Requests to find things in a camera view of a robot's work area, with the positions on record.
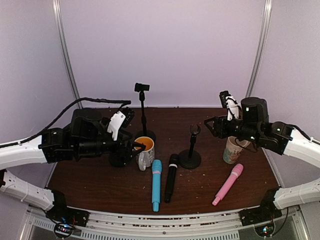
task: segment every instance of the white wall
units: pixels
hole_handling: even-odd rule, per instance
[[[0,1],[0,143],[37,133],[70,102],[51,0]],[[64,126],[71,112],[59,121]],[[51,166],[9,169],[44,186]],[[27,205],[0,194],[0,239],[17,239]]]
[[[245,97],[264,0],[62,0],[80,96],[146,105],[220,107],[219,92]]]
[[[273,1],[270,29],[254,96],[267,100],[270,121],[298,125],[320,139],[320,2]],[[320,169],[269,153],[284,187],[320,177]],[[303,206],[312,239],[318,240],[320,207]]]

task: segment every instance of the pink microphone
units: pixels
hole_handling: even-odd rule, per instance
[[[228,177],[228,179],[223,184],[222,188],[218,191],[215,195],[215,199],[212,202],[213,206],[216,206],[222,199],[224,199],[225,195],[229,192],[232,185],[235,183],[237,178],[241,175],[242,171],[244,170],[244,166],[238,163],[233,169]]]

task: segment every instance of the robotic arm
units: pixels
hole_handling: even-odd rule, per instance
[[[145,149],[140,143],[131,143],[131,133],[123,130],[134,115],[128,107],[120,108],[110,119],[93,108],[76,109],[71,123],[64,128],[47,127],[35,136],[0,145],[0,192],[42,208],[52,220],[75,219],[78,226],[85,226],[89,213],[67,207],[62,192],[34,186],[6,169],[31,163],[79,161],[103,154],[109,154],[112,166],[123,167]]]
[[[279,155],[292,156],[320,168],[320,142],[309,137],[298,126],[281,121],[269,122],[266,100],[258,97],[244,98],[241,101],[242,119],[239,119],[230,118],[232,114],[225,96],[229,96],[228,91],[220,93],[222,106],[228,109],[228,115],[215,116],[204,121],[214,137],[224,139],[234,136],[239,141],[247,140],[257,147]],[[252,216],[255,216],[257,222],[268,220],[270,214],[281,216],[280,209],[319,200],[320,178],[295,187],[271,189],[266,193],[258,210],[252,208],[240,212],[242,223],[253,224]]]

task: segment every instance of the white mug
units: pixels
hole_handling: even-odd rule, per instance
[[[155,160],[155,142],[147,136],[138,137],[134,140],[136,143],[145,145],[145,150],[136,156],[136,162],[138,163],[139,169],[145,171],[146,168],[152,166]]]

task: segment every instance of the dark brown tabletop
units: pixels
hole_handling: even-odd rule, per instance
[[[101,109],[111,116],[114,109]],[[133,134],[142,129],[141,111],[126,128]],[[142,172],[135,160],[122,168],[110,166],[108,156],[82,159],[79,162],[59,162],[49,183],[50,189],[65,194],[72,207],[123,214],[179,215],[210,213],[258,206],[268,189],[278,186],[273,171],[260,149],[257,153],[244,150],[238,160],[242,175],[226,197],[217,205],[211,203],[235,165],[222,156],[226,139],[215,138],[204,126],[204,120],[225,115],[221,108],[146,108],[147,127],[156,133],[155,158],[162,161],[161,204],[158,213],[152,211],[152,172]],[[164,203],[169,157],[190,146],[191,124],[199,124],[194,149],[202,157],[193,170],[179,167],[170,203]]]

